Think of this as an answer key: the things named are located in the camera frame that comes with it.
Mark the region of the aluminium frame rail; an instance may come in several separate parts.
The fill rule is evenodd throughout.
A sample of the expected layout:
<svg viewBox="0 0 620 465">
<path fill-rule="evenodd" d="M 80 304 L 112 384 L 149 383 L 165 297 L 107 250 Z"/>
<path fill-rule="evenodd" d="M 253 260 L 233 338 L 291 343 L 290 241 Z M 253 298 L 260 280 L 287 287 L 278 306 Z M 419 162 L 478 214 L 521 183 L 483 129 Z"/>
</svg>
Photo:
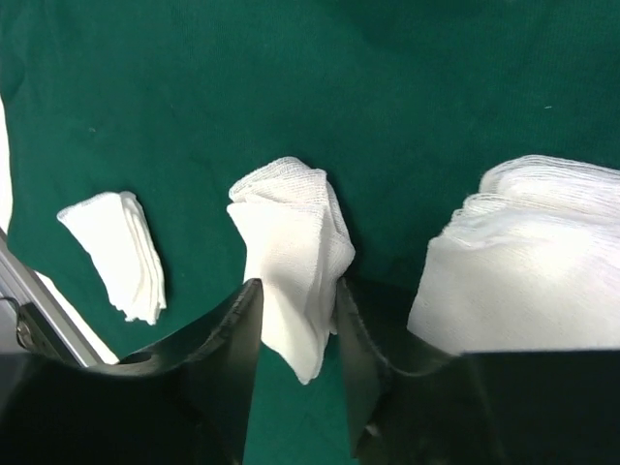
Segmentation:
<svg viewBox="0 0 620 465">
<path fill-rule="evenodd" d="M 8 249 L 1 234 L 1 351 L 29 351 L 72 366 L 104 360 L 34 271 Z"/>
</svg>

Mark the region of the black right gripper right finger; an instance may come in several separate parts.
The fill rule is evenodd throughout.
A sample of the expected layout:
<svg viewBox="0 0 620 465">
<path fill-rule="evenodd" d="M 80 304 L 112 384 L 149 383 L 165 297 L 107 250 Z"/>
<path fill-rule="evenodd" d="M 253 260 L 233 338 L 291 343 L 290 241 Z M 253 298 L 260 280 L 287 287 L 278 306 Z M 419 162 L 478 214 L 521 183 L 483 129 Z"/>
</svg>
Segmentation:
<svg viewBox="0 0 620 465">
<path fill-rule="evenodd" d="M 617 352 L 447 355 L 406 328 L 411 295 L 343 278 L 335 314 L 362 464 L 615 464 Z"/>
</svg>

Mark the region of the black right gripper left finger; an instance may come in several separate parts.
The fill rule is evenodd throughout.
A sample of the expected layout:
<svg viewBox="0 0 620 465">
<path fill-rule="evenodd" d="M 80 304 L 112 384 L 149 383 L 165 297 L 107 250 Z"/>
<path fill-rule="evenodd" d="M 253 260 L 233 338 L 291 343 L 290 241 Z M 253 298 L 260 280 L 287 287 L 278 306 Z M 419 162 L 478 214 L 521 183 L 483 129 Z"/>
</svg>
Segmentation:
<svg viewBox="0 0 620 465">
<path fill-rule="evenodd" d="M 239 464 L 261 345 L 251 279 L 213 310 L 116 364 L 1 358 L 5 464 Z"/>
</svg>

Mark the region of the white gauze pad foreground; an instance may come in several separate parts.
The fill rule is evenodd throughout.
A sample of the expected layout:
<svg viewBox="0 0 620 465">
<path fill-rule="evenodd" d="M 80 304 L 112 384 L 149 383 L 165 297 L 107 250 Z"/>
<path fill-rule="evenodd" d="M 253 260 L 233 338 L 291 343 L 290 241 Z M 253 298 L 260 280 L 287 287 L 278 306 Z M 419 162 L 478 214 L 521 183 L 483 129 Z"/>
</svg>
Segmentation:
<svg viewBox="0 0 620 465">
<path fill-rule="evenodd" d="M 619 173 L 527 155 L 488 170 L 427 247 L 408 329 L 450 354 L 619 345 Z"/>
</svg>

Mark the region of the green surgical drape cloth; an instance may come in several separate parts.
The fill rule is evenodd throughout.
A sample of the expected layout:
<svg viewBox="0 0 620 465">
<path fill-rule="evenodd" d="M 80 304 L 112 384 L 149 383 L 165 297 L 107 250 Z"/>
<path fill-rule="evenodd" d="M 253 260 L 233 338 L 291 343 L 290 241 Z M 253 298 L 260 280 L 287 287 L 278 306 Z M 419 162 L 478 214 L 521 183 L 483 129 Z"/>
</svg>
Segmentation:
<svg viewBox="0 0 620 465">
<path fill-rule="evenodd" d="M 118 357 L 240 283 L 235 181 L 326 171 L 354 275 L 414 290 L 481 175 L 526 154 L 619 164 L 615 1 L 5 1 L 8 244 Z M 142 204 L 166 273 L 156 325 L 109 304 L 57 221 L 105 191 Z"/>
</svg>

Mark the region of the white gauze pad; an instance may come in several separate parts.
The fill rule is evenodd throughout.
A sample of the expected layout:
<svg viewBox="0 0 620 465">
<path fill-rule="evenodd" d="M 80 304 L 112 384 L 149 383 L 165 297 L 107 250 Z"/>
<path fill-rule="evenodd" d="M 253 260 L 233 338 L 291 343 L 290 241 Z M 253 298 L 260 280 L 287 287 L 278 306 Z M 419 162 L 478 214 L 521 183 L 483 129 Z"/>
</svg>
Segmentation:
<svg viewBox="0 0 620 465">
<path fill-rule="evenodd" d="M 338 199 L 324 170 L 295 157 L 245 175 L 229 197 L 244 276 L 263 283 L 262 340 L 306 385 L 321 371 L 335 285 L 356 254 Z"/>
<path fill-rule="evenodd" d="M 90 256 L 109 303 L 127 322 L 154 326 L 167 308 L 165 273 L 137 196 L 104 192 L 56 218 Z"/>
</svg>

